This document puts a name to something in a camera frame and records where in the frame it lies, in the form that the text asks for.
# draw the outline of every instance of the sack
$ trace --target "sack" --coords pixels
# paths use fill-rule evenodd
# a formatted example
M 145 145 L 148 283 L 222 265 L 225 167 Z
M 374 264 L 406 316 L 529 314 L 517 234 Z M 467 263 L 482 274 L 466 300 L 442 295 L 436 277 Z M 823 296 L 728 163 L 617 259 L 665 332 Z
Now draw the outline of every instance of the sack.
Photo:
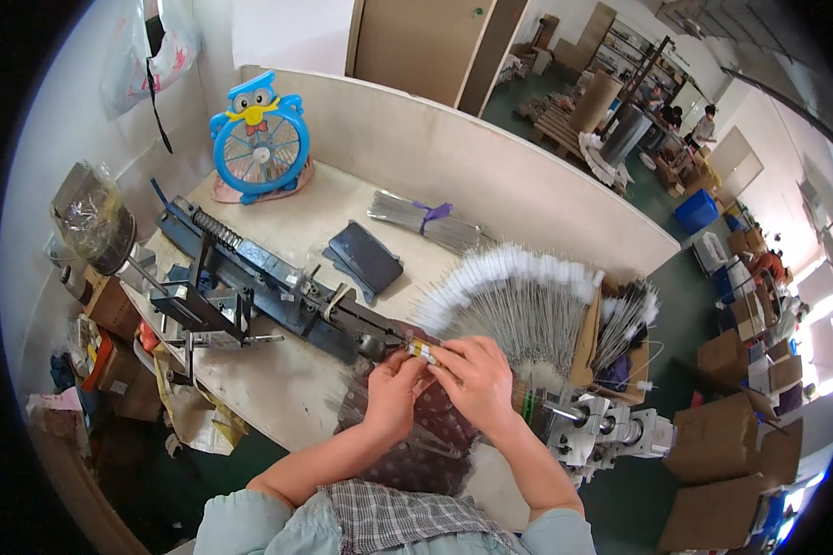
M 157 94 L 188 71 L 200 52 L 200 31 L 179 0 L 123 2 L 127 7 L 114 32 L 102 75 L 102 100 L 112 120 L 151 96 L 148 69 Z M 164 35 L 160 50 L 152 56 L 145 22 L 154 17 L 160 18 Z

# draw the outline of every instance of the hand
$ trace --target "hand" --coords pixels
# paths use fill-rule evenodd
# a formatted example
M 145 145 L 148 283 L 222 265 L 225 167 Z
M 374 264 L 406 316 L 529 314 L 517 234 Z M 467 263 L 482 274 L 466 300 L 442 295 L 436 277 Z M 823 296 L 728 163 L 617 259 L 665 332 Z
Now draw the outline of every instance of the hand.
M 414 402 L 435 378 L 426 372 L 427 361 L 396 351 L 367 378 L 367 413 L 364 424 L 390 443 L 408 437 L 414 424 Z
M 493 339 L 445 341 L 431 352 L 445 368 L 429 371 L 473 426 L 492 438 L 520 420 L 512 410 L 512 371 Z

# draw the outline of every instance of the purple tape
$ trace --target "purple tape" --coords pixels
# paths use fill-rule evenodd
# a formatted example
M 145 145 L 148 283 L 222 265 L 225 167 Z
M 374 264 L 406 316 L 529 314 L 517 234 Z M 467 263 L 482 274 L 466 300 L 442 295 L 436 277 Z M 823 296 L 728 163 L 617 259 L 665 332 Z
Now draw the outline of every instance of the purple tape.
M 421 235 L 425 235 L 425 225 L 427 222 L 431 222 L 433 219 L 442 219 L 443 217 L 450 216 L 450 212 L 454 210 L 454 205 L 451 203 L 444 203 L 438 208 L 430 208 L 423 203 L 414 201 L 414 206 L 426 210 L 425 216 L 423 216 L 423 222 L 419 227 L 419 234 Z

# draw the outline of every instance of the left hand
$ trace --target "left hand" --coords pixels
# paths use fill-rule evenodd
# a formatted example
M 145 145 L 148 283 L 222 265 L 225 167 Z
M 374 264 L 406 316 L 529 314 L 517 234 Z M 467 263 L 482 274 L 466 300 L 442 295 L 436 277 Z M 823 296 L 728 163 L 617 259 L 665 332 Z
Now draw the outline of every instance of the left hand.
M 367 378 L 364 424 L 390 442 L 408 437 L 414 423 L 414 402 L 435 381 L 423 357 L 394 352 Z

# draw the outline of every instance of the plaid shirt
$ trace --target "plaid shirt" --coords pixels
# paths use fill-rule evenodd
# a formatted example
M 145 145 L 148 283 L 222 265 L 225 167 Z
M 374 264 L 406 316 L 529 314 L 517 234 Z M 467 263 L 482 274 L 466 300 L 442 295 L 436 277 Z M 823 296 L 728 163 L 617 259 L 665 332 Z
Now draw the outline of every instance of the plaid shirt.
M 483 532 L 516 555 L 511 536 L 472 499 L 403 492 L 362 480 L 324 486 L 340 528 L 341 555 L 361 555 L 456 532 Z

